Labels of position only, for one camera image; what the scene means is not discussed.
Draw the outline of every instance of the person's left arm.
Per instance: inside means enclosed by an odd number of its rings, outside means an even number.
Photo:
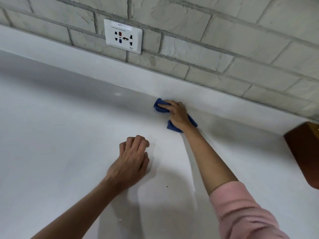
[[[145,176],[149,142],[142,136],[129,137],[120,144],[120,156],[106,177],[89,194],[56,218],[32,239],[80,239],[106,206],[123,190]]]

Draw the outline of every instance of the brown box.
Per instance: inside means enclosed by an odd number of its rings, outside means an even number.
[[[306,122],[284,137],[308,184],[319,189],[319,125]]]

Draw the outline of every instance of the label sticker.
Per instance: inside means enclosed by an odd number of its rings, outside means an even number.
[[[128,26],[128,25],[125,25],[125,24],[120,24],[120,23],[113,22],[113,21],[112,21],[112,26],[132,31],[132,27],[131,26]]]

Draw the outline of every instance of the microfiber cloth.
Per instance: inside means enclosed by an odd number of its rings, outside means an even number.
[[[171,104],[163,101],[161,98],[158,98],[156,100],[155,104],[154,104],[154,108],[155,108],[156,111],[162,112],[162,113],[169,112],[168,109],[159,107],[158,104],[161,104],[161,105],[171,105]],[[188,115],[188,119],[194,125],[194,127],[198,126],[197,123],[189,115]],[[183,132],[181,129],[178,129],[177,127],[175,127],[173,125],[173,123],[171,122],[171,120],[169,120],[168,123],[167,123],[167,129],[170,129],[170,130],[175,131],[175,132]]]

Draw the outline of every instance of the rolled-up sleeve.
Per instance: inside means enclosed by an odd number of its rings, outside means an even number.
[[[209,200],[216,210],[222,239],[289,239],[275,217],[262,209],[239,181],[218,187]]]

